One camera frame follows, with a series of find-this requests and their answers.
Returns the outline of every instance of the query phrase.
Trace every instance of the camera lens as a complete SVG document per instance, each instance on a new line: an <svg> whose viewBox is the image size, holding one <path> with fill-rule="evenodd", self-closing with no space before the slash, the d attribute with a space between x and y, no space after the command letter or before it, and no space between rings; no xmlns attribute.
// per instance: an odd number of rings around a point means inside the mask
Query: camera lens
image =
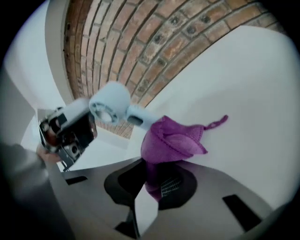
<svg viewBox="0 0 300 240"><path fill-rule="evenodd" d="M72 147L72 153L75 154L76 152L77 152L77 147L76 147L76 146L73 146L73 147Z"/></svg>

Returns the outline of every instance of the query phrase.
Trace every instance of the brick wall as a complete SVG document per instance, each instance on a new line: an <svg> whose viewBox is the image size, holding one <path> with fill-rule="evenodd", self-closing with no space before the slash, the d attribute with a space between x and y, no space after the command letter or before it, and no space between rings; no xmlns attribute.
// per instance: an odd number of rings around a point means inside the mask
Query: brick wall
<svg viewBox="0 0 300 240"><path fill-rule="evenodd" d="M64 52L75 98L108 81L146 106L187 64L240 25L284 33L253 0L71 0ZM132 127L98 123L129 138Z"/></svg>

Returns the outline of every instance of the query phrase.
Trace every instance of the white cylinder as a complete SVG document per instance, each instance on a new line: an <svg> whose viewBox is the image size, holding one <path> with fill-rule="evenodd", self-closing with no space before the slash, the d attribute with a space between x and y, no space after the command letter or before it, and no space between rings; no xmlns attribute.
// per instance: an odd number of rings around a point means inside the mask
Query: white cylinder
<svg viewBox="0 0 300 240"><path fill-rule="evenodd" d="M90 111L102 123L117 125L130 106L127 88L118 82L109 82L90 99Z"/></svg>

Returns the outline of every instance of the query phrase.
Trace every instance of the purple fabric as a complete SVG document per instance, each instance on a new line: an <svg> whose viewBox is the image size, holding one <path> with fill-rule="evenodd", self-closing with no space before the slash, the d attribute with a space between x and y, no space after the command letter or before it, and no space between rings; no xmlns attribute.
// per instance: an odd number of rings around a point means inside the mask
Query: purple fabric
<svg viewBox="0 0 300 240"><path fill-rule="evenodd" d="M206 154L207 150L200 143L203 132L220 126L227 119L225 115L207 126L184 126L164 116L152 124L142 142L141 156L147 162L146 189L157 201L161 198L157 164L185 160L194 154Z"/></svg>

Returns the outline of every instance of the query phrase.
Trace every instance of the purple cloth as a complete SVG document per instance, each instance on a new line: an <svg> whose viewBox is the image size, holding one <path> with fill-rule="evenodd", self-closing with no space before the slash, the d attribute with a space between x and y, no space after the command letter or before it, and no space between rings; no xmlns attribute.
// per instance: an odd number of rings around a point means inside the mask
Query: purple cloth
<svg viewBox="0 0 300 240"><path fill-rule="evenodd" d="M146 189L157 201L161 199L157 165L206 154L207 150L200 143L203 132L220 126L227 119L225 115L208 126L184 126L164 116L152 124L142 142L141 156L147 162Z"/></svg>

